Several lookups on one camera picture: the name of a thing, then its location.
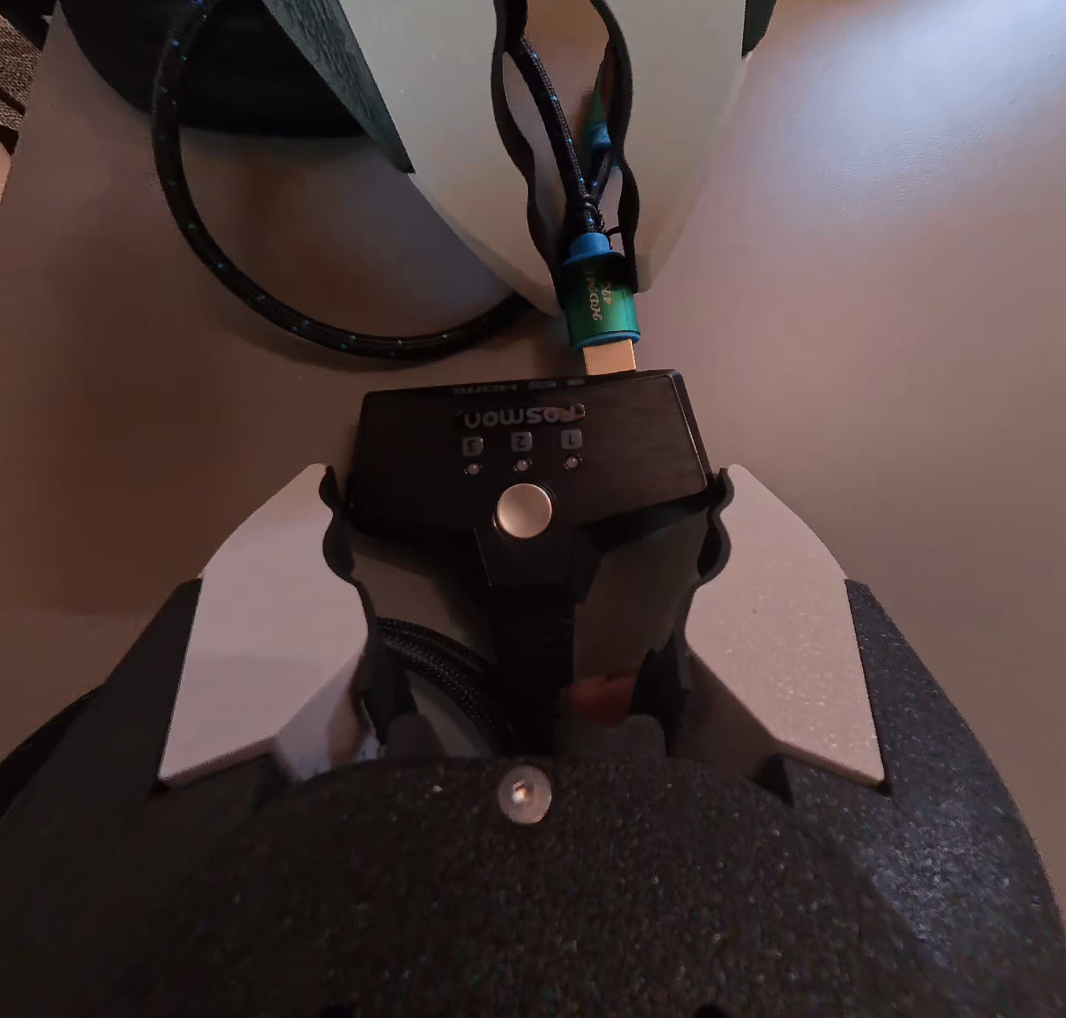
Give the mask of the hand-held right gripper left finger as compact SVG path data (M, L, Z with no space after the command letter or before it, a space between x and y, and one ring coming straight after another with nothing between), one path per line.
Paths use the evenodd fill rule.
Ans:
M365 694L379 632L332 467L309 465L207 561L158 777L176 787L260 756L304 782L379 748Z

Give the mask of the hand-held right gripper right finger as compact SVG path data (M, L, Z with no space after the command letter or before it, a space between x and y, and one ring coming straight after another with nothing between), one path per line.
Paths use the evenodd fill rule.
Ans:
M724 478L723 556L677 629L690 693L674 753L747 778L784 755L883 783L846 573L750 471Z

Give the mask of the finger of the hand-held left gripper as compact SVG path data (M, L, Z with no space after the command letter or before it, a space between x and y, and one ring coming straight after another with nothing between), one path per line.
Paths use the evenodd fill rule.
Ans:
M591 1L615 59L605 124L623 252L645 292L685 228L742 81L746 0Z
M410 179L484 265L558 316L527 221L529 185L501 138L494 0L339 0L413 167Z

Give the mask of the black video switch box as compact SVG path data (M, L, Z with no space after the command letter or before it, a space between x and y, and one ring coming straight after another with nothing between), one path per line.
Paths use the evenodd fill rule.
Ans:
M442 558L483 608L524 754L550 756L576 609L605 554L707 508L717 481L677 371L373 391L351 526Z

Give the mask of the black quilted wrist rest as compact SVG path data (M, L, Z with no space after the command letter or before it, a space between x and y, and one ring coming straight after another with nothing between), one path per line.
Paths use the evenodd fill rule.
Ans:
M59 0L88 63L147 112L169 27L191 0ZM265 138L360 138L364 129L261 0L208 14L182 75L183 126Z

